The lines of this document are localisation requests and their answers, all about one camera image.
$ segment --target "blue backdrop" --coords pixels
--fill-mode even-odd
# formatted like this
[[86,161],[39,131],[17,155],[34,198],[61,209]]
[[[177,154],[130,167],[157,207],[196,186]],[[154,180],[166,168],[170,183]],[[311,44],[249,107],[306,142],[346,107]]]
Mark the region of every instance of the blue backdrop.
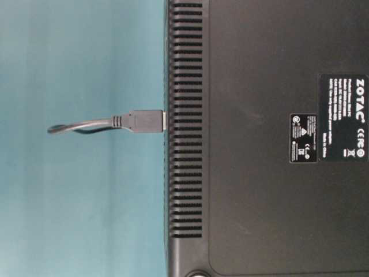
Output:
[[0,276],[165,276],[163,135],[47,135],[163,107],[163,0],[0,1]]

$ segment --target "vent grille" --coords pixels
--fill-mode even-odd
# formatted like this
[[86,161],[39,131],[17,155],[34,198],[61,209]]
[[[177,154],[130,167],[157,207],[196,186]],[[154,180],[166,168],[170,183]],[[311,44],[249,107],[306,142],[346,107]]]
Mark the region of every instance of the vent grille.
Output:
[[170,0],[170,236],[202,237],[202,0]]

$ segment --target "cable strain relief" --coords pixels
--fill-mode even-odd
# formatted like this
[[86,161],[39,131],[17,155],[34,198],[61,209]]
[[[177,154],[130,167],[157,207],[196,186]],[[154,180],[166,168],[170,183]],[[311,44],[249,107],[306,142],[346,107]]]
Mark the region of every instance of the cable strain relief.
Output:
[[121,115],[113,115],[111,117],[111,126],[113,128],[122,128],[123,118]]

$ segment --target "usb cable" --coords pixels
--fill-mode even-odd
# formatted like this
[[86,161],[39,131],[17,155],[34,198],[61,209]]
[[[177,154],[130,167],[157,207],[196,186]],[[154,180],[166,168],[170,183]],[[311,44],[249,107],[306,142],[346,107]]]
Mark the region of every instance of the usb cable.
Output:
[[136,110],[128,114],[114,115],[107,119],[83,121],[69,125],[54,125],[49,134],[74,131],[79,134],[94,134],[108,130],[126,129],[133,133],[161,133],[166,129],[166,113],[161,110]]

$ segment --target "small label sticker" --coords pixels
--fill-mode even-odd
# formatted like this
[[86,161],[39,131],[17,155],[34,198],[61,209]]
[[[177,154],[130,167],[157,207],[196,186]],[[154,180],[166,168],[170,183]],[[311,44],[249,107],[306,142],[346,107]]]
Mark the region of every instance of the small label sticker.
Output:
[[291,114],[290,133],[290,162],[315,163],[317,161],[317,116]]
[[368,161],[368,77],[323,74],[319,80],[319,160]]

